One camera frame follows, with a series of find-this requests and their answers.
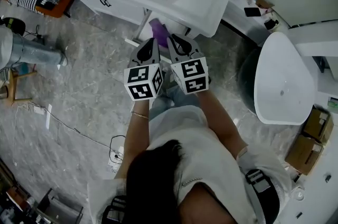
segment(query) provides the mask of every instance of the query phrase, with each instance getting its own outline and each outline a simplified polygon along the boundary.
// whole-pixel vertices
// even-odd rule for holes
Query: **white shirt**
[[[203,111],[195,106],[172,108],[149,122],[150,146],[157,148],[167,141],[176,139],[181,143],[184,157],[179,164],[174,189],[181,203],[196,183],[206,184],[217,199],[229,211],[238,224],[257,223],[255,212],[247,198],[244,175],[238,163],[245,169],[260,169],[271,178],[282,192],[281,206],[285,206],[291,181],[277,156],[269,149],[249,145],[237,157],[220,143],[216,134],[208,128]],[[94,224],[101,223],[100,217],[112,199],[123,194],[125,180],[101,180],[88,184],[89,207]]]

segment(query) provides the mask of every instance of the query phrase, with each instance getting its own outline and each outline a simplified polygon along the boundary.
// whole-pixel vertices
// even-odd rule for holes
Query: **jeans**
[[[149,120],[154,119],[156,116],[170,108],[183,106],[200,107],[197,96],[194,94],[186,95],[178,85],[167,89],[166,95],[167,97],[161,96],[155,99],[152,108],[149,111]]]

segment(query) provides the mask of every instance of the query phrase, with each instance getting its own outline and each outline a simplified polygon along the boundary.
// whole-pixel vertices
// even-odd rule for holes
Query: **dark hair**
[[[127,173],[126,207],[122,223],[181,223],[174,191],[182,155],[177,140],[139,154]]]

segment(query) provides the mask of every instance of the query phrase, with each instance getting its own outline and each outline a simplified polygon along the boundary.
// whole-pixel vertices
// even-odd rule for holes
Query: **backpack strap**
[[[273,224],[279,214],[278,193],[271,179],[261,170],[245,175],[245,188],[259,224]]]
[[[106,207],[101,224],[119,224],[122,223],[126,208],[126,197],[116,196],[111,204]]]

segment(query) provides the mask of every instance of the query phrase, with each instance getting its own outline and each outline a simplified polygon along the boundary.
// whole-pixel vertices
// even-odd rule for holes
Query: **wire on floor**
[[[34,33],[34,32],[29,32],[29,31],[25,31],[26,34],[24,35],[24,38],[25,38],[27,35],[33,35],[33,36],[35,36],[35,37],[41,36],[41,35],[39,34],[39,29],[40,29],[40,25],[36,25],[36,27],[35,27],[35,33]]]
[[[110,153],[111,153],[111,152],[114,152],[114,153],[115,153],[115,158],[116,158],[116,159],[119,159],[119,160],[121,160],[121,161],[123,160],[123,154],[120,153],[120,152],[116,152],[114,149],[112,149],[112,148],[111,148],[111,143],[112,143],[112,140],[113,140],[114,138],[116,138],[116,137],[124,137],[124,138],[125,138],[124,135],[113,136],[113,137],[111,138],[111,140],[110,140],[109,146],[107,146],[107,145],[105,145],[105,144],[102,144],[102,143],[100,143],[100,142],[95,141],[94,139],[92,139],[92,138],[90,138],[90,137],[87,137],[86,135],[84,135],[84,134],[82,134],[81,132],[79,132],[76,128],[69,127],[69,126],[66,125],[64,122],[62,122],[61,120],[59,120],[58,118],[56,118],[56,117],[55,117],[48,109],[46,109],[45,107],[40,106],[40,105],[38,105],[38,104],[35,104],[35,103],[33,103],[33,102],[29,102],[28,104],[23,104],[23,105],[18,106],[18,107],[17,107],[17,110],[16,110],[16,113],[15,113],[14,135],[13,135],[13,136],[14,136],[14,139],[13,139],[13,163],[14,163],[15,166],[16,166],[16,162],[14,161],[14,150],[15,150],[15,136],[16,136],[17,113],[18,113],[19,108],[23,108],[23,109],[26,109],[26,110],[28,110],[28,111],[31,111],[30,106],[33,106],[33,107],[39,107],[39,108],[42,108],[42,109],[46,110],[47,113],[49,113],[55,120],[57,120],[57,121],[58,121],[60,124],[62,124],[64,127],[68,128],[69,130],[74,131],[74,132],[77,133],[78,135],[80,135],[80,136],[82,136],[82,137],[84,137],[84,138],[86,138],[86,139],[88,139],[88,140],[90,140],[90,141],[92,141],[92,142],[94,142],[94,143],[96,143],[96,144],[98,144],[98,145],[101,145],[101,146],[103,146],[103,147],[105,147],[105,148],[108,148],[108,149],[109,149],[109,159],[110,159],[110,160],[111,160],[111,158],[110,158]]]

